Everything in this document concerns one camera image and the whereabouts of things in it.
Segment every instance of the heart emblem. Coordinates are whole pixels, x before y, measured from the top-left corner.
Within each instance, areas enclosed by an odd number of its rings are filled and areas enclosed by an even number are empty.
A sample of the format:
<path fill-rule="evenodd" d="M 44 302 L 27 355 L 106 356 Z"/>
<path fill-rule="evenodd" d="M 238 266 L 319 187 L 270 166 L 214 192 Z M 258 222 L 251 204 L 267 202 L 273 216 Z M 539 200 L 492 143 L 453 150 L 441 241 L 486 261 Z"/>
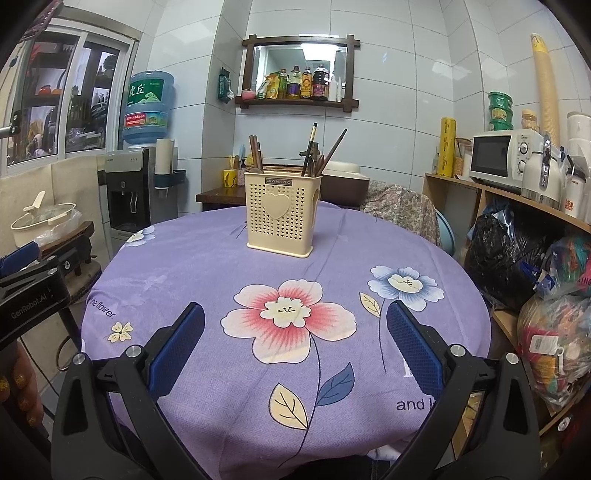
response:
<path fill-rule="evenodd" d="M 261 198 L 262 207 L 273 220 L 277 220 L 284 216 L 290 209 L 290 204 L 290 198 L 282 193 L 275 195 L 267 192 L 264 193 Z"/>

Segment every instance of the human hand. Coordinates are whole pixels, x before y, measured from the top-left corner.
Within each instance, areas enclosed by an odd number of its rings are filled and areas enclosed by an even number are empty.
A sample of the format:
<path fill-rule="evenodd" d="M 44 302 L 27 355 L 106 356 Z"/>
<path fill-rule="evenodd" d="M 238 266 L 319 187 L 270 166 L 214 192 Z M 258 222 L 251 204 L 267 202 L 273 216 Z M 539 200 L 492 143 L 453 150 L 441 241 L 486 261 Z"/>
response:
<path fill-rule="evenodd" d="M 18 408 L 27 414 L 27 423 L 31 427 L 37 427 L 43 420 L 43 403 L 37 392 L 37 380 L 31 361 L 25 349 L 18 343 L 17 361 L 12 370 L 12 377 L 19 389 L 17 395 Z M 0 375 L 0 402 L 4 402 L 10 396 L 10 385 L 5 377 Z"/>

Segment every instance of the green container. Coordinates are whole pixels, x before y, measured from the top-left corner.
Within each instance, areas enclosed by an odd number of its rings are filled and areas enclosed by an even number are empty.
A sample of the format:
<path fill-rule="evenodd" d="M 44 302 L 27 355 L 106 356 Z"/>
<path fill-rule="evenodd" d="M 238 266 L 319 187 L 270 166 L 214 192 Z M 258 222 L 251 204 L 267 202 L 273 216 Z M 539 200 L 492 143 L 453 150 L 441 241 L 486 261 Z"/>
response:
<path fill-rule="evenodd" d="M 506 93 L 502 92 L 491 92 L 488 94 L 488 101 L 490 102 L 491 106 L 500 106 L 505 110 L 511 110 L 513 106 L 513 98 L 511 98 Z"/>
<path fill-rule="evenodd" d="M 491 120 L 503 120 L 508 124 L 513 123 L 513 110 L 491 105 L 488 108 L 488 112 L 491 115 Z"/>
<path fill-rule="evenodd" d="M 497 130 L 513 130 L 513 125 L 504 122 L 503 120 L 491 120 L 488 123 L 488 130 L 490 132 Z"/>

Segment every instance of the electric kettle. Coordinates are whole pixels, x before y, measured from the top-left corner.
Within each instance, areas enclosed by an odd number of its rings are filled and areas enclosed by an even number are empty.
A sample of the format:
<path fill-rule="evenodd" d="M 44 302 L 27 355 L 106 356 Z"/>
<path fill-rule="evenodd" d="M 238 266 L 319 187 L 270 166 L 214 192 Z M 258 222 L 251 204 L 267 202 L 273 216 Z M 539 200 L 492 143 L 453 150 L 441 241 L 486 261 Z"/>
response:
<path fill-rule="evenodd" d="M 543 151 L 533 152 L 525 163 L 521 196 L 552 208 L 560 207 L 560 196 L 566 178 L 564 164 L 552 156 L 550 135 L 544 135 Z"/>

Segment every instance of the purple tablecloth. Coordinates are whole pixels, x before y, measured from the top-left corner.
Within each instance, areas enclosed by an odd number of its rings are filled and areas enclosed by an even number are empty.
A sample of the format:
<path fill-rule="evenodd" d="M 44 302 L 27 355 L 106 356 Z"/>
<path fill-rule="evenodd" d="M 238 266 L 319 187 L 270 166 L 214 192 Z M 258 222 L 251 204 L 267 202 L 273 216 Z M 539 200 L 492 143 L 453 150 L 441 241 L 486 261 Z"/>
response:
<path fill-rule="evenodd" d="M 90 293 L 82 325 L 86 352 L 108 358 L 143 345 L 189 302 L 203 306 L 205 332 L 158 404 L 212 478 L 277 479 L 418 430 L 432 398 L 388 334 L 393 299 L 447 343 L 488 353 L 476 287 L 423 238 L 321 203 L 314 250 L 299 259 L 248 248 L 245 219 L 237 207 L 134 235 Z"/>

